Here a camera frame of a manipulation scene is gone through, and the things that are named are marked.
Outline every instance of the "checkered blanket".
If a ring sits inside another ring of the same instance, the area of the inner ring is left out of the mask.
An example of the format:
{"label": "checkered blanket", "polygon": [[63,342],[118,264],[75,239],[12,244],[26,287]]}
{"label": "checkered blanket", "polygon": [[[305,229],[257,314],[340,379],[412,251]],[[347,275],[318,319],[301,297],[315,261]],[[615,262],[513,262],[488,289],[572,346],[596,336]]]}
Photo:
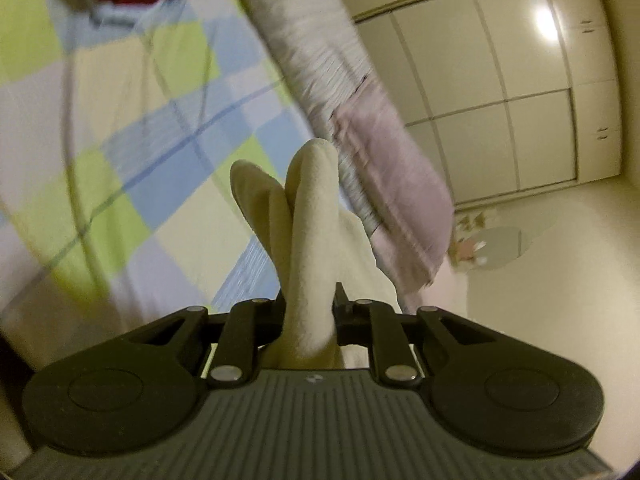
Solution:
{"label": "checkered blanket", "polygon": [[238,0],[135,27],[0,0],[0,329],[34,367],[188,306],[274,296],[229,169],[312,137]]}

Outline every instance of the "floor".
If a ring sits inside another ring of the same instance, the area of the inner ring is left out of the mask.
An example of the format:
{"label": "floor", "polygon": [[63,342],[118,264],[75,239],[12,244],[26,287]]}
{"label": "floor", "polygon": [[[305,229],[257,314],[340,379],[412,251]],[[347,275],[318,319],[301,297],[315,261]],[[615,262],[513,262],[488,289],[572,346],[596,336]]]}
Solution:
{"label": "floor", "polygon": [[530,248],[469,272],[469,317],[588,368],[606,396],[592,449],[629,468],[640,454],[640,191],[609,179],[505,203],[498,217]]}

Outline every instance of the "round pad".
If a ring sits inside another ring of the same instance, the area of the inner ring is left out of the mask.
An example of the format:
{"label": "round pad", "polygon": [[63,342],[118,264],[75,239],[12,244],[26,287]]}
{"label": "round pad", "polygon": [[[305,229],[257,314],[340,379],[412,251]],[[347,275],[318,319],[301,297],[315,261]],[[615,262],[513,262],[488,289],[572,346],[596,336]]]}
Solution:
{"label": "round pad", "polygon": [[135,402],[142,386],[142,381],[130,372],[106,368],[79,376],[69,386],[69,397],[80,408],[113,412]]}
{"label": "round pad", "polygon": [[583,446],[604,398],[582,367],[523,343],[498,342],[453,352],[433,378],[431,403],[464,440],[527,457]]}
{"label": "round pad", "polygon": [[44,368],[25,387],[22,405],[48,445],[103,454],[171,433],[197,398],[190,373],[167,349],[115,340]]}
{"label": "round pad", "polygon": [[522,368],[493,374],[486,380],[484,389],[491,400],[523,412],[551,406],[560,393],[560,387],[548,375]]}

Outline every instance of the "gray ribbed surface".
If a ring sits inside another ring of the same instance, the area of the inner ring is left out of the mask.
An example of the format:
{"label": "gray ribbed surface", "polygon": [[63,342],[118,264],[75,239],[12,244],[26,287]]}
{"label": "gray ribbed surface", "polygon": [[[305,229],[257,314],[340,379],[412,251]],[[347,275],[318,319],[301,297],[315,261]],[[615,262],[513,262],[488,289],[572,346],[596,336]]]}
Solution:
{"label": "gray ribbed surface", "polygon": [[548,460],[490,455],[446,433],[417,394],[366,370],[264,370],[240,390],[210,394],[161,444],[114,458],[41,449],[15,480],[434,479],[564,480],[606,471],[586,450]]}

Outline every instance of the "metal rivet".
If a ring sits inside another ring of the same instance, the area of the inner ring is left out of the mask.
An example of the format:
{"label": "metal rivet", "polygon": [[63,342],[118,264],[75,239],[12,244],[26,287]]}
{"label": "metal rivet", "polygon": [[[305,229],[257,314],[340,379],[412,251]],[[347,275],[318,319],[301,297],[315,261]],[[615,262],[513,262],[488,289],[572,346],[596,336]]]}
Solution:
{"label": "metal rivet", "polygon": [[407,365],[393,365],[385,370],[385,375],[392,381],[413,381],[418,376],[418,370]]}
{"label": "metal rivet", "polygon": [[210,372],[211,378],[223,383],[233,383],[242,378],[242,370],[233,365],[216,366]]}

